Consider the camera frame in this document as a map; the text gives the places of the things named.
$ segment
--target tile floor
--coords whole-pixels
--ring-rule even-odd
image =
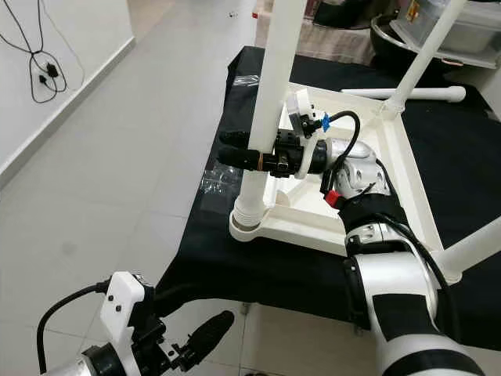
[[[254,42],[254,3],[130,0],[140,43],[2,191],[1,376],[38,374],[34,329],[50,304],[116,269],[155,283],[174,258],[222,112],[226,66]],[[103,343],[100,299],[53,317],[49,367]],[[373,341],[349,324],[260,305],[242,316],[239,307],[197,301],[166,319],[168,337],[184,341],[209,316],[236,315],[191,375],[375,374]],[[488,374],[501,367],[498,353],[472,352]]]

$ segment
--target white plastic pipe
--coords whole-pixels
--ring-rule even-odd
[[[395,94],[396,89],[342,89],[344,94],[365,96],[373,99],[387,99]],[[461,102],[467,91],[463,86],[449,86],[448,88],[419,88],[413,89],[407,99],[446,100],[450,103]]]
[[[453,284],[461,279],[463,271],[501,251],[501,217],[444,251],[432,255],[442,269],[445,279]]]
[[[271,153],[289,83],[307,0],[275,0],[259,81],[249,149]],[[265,214],[263,194],[268,173],[243,173],[233,219],[244,229],[257,226]]]
[[[438,19],[428,39],[424,42],[423,47],[421,47],[420,53],[417,54],[407,73],[398,84],[395,93],[384,102],[385,110],[390,111],[395,116],[404,111],[405,101],[416,87],[417,82],[443,43],[466,2],[467,0],[451,0],[445,7],[443,14]]]

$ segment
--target table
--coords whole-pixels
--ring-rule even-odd
[[[258,87],[233,81],[259,75],[263,56],[263,49],[245,47],[229,65],[217,133],[250,129]],[[370,67],[305,56],[296,56],[290,80],[330,90],[398,83]],[[436,78],[434,85],[450,82]],[[487,117],[486,108],[468,87],[462,103],[412,101],[402,115],[445,247],[501,213],[501,124]],[[265,238],[240,243],[231,237],[229,213],[242,172],[216,161],[220,146],[216,134],[178,254],[157,285],[171,292],[162,313],[199,298],[225,298],[348,320],[342,257]],[[500,270],[501,254],[494,255],[452,287],[465,345],[501,350]]]

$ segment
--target black cloth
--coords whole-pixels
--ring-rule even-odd
[[[263,54],[245,47],[230,64],[217,133],[251,128],[258,88],[232,84],[235,76],[259,75]],[[330,90],[398,83],[369,67],[304,56],[296,56],[290,80]],[[409,101],[402,116],[445,247],[501,214],[501,126],[488,119],[486,107],[478,92],[467,88],[462,103]],[[348,320],[342,257],[265,238],[241,243],[231,237],[229,213],[242,172],[216,161],[220,146],[216,134],[178,254],[157,286],[160,293],[172,291],[161,304],[163,314],[197,298],[227,298]],[[218,177],[216,188],[210,174]],[[501,349],[498,270],[501,254],[466,271],[452,287],[464,344]],[[182,288],[169,290],[176,286]]]

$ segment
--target baseboard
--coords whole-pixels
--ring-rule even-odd
[[[62,123],[75,111],[75,109],[87,98],[99,83],[120,63],[120,61],[135,46],[135,38],[128,39],[116,53],[114,53],[97,70],[80,90],[70,96],[56,112],[48,119],[32,137],[27,139],[14,153],[9,161],[0,168],[0,190],[19,172],[19,170],[30,160],[45,141],[52,136]]]

